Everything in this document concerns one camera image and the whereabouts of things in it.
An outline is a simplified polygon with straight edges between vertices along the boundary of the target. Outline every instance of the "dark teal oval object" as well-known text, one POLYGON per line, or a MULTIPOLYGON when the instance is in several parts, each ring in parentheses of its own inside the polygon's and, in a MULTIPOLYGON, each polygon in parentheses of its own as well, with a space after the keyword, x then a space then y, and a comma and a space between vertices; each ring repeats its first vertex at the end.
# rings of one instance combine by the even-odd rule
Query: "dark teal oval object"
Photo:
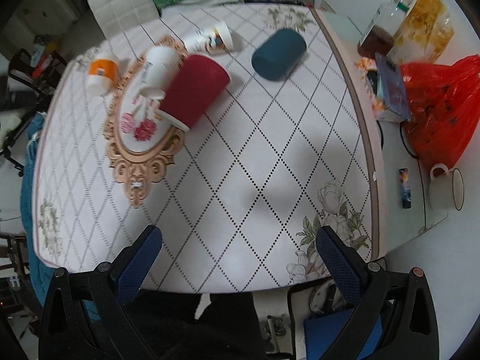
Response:
POLYGON ((254 52, 251 65, 264 79, 277 81, 290 73, 305 50, 305 39, 298 32, 283 28, 254 52))

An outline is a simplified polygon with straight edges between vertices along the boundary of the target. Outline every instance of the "plastic bag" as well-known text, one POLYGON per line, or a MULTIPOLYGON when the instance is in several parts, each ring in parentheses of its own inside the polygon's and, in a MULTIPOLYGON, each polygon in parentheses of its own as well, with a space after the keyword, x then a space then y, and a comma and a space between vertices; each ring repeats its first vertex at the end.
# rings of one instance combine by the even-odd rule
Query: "plastic bag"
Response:
POLYGON ((397 64, 435 62, 455 31, 441 0, 417 0, 394 36, 388 56, 397 64))
POLYGON ((480 56, 452 66, 409 63, 400 67, 412 121, 406 136, 427 170, 453 168, 480 119, 480 56))

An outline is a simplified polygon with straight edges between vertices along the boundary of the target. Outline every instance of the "screw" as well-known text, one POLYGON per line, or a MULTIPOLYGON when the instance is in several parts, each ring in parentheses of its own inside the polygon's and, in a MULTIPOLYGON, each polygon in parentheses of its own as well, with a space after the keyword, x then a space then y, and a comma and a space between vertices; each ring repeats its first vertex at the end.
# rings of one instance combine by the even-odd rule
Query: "screw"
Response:
POLYGON ((413 274, 415 276, 417 276, 417 278, 421 278, 423 276, 423 271, 421 270, 421 268, 413 268, 413 274))
POLYGON ((376 262, 369 262, 367 266, 372 272, 380 271, 380 265, 378 265, 376 262))
POLYGON ((100 272, 106 272, 110 269, 110 263, 107 261, 101 262, 100 264, 98 264, 97 269, 100 272))
POLYGON ((65 268, 58 268, 55 270, 55 277, 56 278, 60 278, 61 276, 63 276, 63 274, 65 273, 65 268))

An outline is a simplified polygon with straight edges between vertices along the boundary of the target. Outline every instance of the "lighter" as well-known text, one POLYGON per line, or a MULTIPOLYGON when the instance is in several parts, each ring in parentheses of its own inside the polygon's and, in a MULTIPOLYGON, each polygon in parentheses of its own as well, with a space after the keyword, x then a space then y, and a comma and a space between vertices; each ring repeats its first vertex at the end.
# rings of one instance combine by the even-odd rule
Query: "lighter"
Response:
POLYGON ((412 197, 410 194, 410 185, 409 185, 409 170, 406 168, 400 169, 398 171, 400 174, 400 186, 402 190, 402 207, 411 208, 412 207, 412 197))

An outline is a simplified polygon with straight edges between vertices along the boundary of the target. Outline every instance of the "white tablecloth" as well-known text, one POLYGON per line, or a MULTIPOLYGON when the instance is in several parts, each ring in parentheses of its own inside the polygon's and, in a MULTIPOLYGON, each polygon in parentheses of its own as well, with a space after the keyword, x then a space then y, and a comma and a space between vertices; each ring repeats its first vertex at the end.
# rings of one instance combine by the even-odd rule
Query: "white tablecloth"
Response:
MULTIPOLYGON (((241 49, 214 56, 231 84, 184 137, 156 119, 151 140, 135 143, 119 132, 129 150, 122 152, 138 163, 107 140, 113 94, 91 97, 88 61, 69 65, 35 168, 34 245, 47 265, 91 270, 151 223, 164 242, 143 283, 154 290, 251 291, 323 277, 328 272, 313 242, 321 225, 371 258, 378 240, 361 123, 330 38, 309 9, 208 8, 145 23, 100 49, 131 67, 163 35, 177 39, 218 20, 236 32, 241 49), (288 79, 271 82, 255 73, 251 56, 282 27, 298 31, 308 49, 288 79), (152 151, 157 165, 142 162, 152 151)), ((122 113, 134 107, 127 97, 122 113)))

